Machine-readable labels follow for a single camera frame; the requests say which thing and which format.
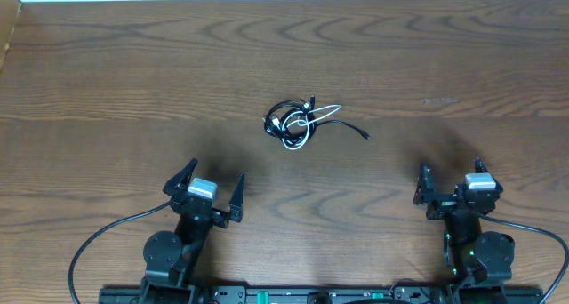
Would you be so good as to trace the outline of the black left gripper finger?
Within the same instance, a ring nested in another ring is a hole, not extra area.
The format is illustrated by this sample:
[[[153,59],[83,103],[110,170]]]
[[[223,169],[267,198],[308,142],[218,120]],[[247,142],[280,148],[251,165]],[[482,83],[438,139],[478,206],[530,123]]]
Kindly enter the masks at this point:
[[[174,196],[180,189],[187,189],[197,163],[198,160],[192,158],[181,171],[164,184],[163,192],[168,196]]]
[[[235,191],[233,192],[233,195],[229,201],[229,219],[237,223],[240,223],[243,218],[244,178],[245,174],[242,173],[236,184]]]

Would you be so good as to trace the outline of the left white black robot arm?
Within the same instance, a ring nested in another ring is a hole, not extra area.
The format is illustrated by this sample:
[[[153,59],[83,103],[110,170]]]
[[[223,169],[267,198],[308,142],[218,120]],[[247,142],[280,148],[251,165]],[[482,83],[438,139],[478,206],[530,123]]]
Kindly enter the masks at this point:
[[[210,230],[242,220],[245,175],[239,176],[229,209],[223,211],[214,207],[218,186],[192,176],[196,165],[196,159],[190,160],[164,184],[170,207],[180,218],[174,231],[159,231],[145,243],[146,269],[138,303],[212,301],[212,292],[194,277],[194,271]]]

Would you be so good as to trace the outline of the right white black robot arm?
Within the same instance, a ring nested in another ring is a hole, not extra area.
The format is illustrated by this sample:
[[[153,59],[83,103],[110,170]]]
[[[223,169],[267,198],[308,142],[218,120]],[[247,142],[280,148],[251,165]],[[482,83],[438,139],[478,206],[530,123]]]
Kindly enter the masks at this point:
[[[503,187],[480,159],[475,171],[452,193],[440,193],[432,169],[419,167],[413,204],[425,205],[426,218],[445,223],[445,263],[453,280],[433,292],[435,303],[505,303],[503,283],[512,277],[515,243],[511,236],[484,232],[480,219],[495,209]]]

